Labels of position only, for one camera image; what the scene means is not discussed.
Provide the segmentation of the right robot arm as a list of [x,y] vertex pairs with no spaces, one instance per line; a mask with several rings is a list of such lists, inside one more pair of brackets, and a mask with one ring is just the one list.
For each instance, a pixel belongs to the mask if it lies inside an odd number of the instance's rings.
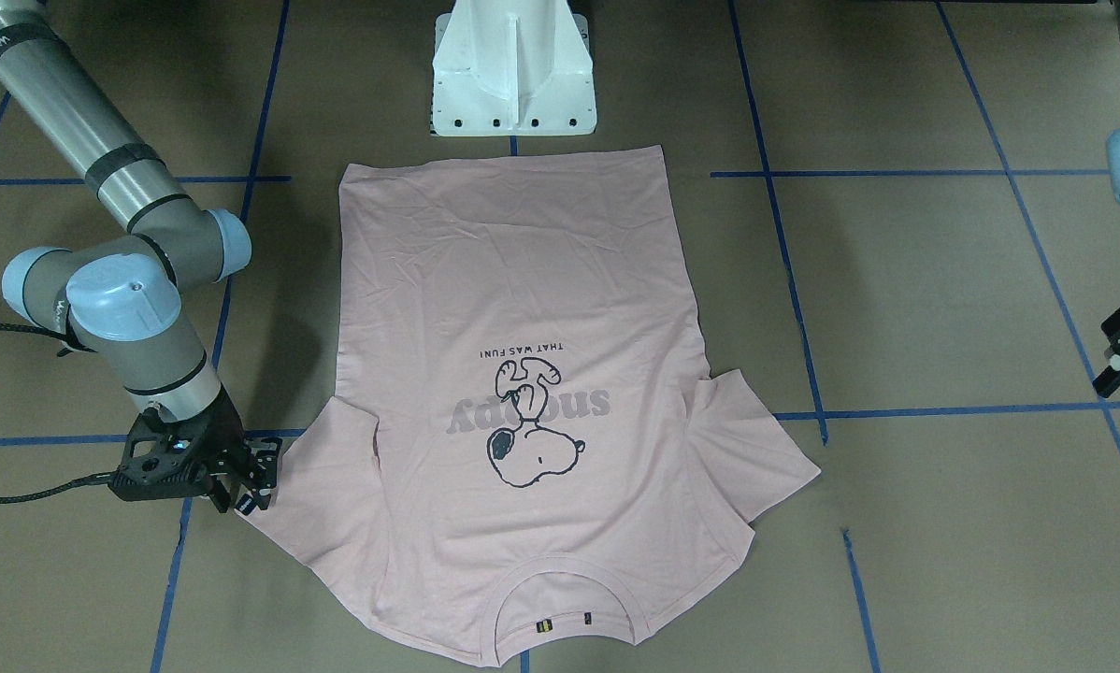
[[25,249],[1,295],[17,331],[106,363],[136,408],[114,468],[24,496],[108,487],[125,502],[204,498],[269,508],[281,439],[248,438],[184,298],[248,267],[235,213],[205,209],[90,76],[43,1],[0,1],[0,84],[119,226],[93,246]]

